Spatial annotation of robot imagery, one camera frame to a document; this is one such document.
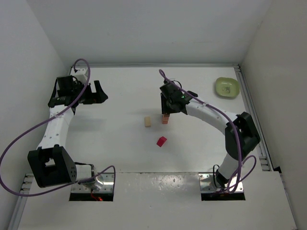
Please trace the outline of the natural wood long block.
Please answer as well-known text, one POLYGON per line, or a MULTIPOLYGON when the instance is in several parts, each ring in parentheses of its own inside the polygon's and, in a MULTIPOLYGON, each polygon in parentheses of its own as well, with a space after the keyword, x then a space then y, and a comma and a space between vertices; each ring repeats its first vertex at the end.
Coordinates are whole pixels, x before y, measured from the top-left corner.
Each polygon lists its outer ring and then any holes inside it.
POLYGON ((145 118, 144 118, 144 126, 145 127, 151 127, 151 117, 150 116, 146 116, 145 118))

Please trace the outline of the magenta roof block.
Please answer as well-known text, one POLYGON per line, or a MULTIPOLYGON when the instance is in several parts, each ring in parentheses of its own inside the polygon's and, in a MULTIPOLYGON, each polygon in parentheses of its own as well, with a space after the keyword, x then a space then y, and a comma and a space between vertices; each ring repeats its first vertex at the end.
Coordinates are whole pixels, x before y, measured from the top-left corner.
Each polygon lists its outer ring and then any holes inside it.
POLYGON ((166 137, 160 137, 156 144, 157 146, 162 147, 166 143, 166 141, 167 141, 166 137))

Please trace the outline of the green plastic bowl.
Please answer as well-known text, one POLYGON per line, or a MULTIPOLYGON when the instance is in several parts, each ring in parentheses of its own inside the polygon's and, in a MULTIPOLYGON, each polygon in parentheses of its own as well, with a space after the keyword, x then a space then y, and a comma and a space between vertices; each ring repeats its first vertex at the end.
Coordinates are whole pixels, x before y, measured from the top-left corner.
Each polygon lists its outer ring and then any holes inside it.
POLYGON ((239 83, 233 78, 218 78, 214 88, 216 94, 223 98, 235 99, 240 94, 239 83))

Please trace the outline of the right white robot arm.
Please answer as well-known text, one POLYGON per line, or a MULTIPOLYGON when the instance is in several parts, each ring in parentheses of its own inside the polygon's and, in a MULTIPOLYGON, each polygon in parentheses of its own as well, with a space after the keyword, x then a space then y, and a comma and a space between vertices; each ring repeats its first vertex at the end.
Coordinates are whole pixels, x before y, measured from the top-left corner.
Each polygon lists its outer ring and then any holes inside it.
POLYGON ((236 114, 207 104, 196 93, 181 89, 173 81, 164 81, 160 91, 163 114, 184 113, 213 126, 224 135, 226 156, 213 174, 213 183, 217 189, 231 189, 229 181, 241 174, 242 166, 260 143, 252 116, 247 112, 236 114))

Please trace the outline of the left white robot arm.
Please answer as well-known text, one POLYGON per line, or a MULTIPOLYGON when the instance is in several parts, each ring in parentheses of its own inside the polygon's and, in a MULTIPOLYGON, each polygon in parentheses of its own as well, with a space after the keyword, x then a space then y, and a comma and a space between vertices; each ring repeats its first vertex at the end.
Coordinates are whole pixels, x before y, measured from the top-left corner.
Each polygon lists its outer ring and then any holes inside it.
POLYGON ((77 167, 65 149, 69 125, 79 104, 101 104, 108 99, 99 81, 91 90, 86 73, 56 79, 48 102, 49 120, 41 142, 27 159, 39 187, 73 183, 77 167))

